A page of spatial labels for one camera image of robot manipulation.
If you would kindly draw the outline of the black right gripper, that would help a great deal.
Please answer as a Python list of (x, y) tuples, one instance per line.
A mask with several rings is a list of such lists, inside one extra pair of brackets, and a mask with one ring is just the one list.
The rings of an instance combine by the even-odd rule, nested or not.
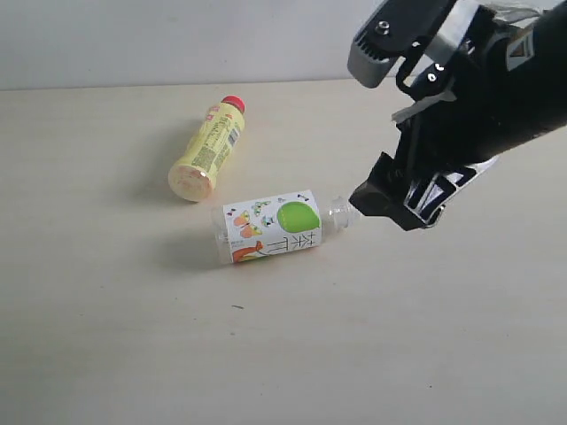
[(412, 84), (421, 109), (399, 117), (394, 159), (380, 154), (350, 204), (403, 230), (435, 226), (494, 156), (544, 135), (544, 53), (543, 14), (479, 8), (450, 60), (428, 67), (439, 82)]

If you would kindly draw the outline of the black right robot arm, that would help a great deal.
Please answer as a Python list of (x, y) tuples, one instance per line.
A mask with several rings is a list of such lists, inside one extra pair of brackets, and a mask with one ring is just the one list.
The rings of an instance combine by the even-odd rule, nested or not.
[(566, 123), (566, 5), (538, 11), (458, 0), (389, 0), (352, 40), (350, 74), (374, 89), (393, 73), (409, 107), (351, 204), (404, 230), (447, 203), (505, 151)]

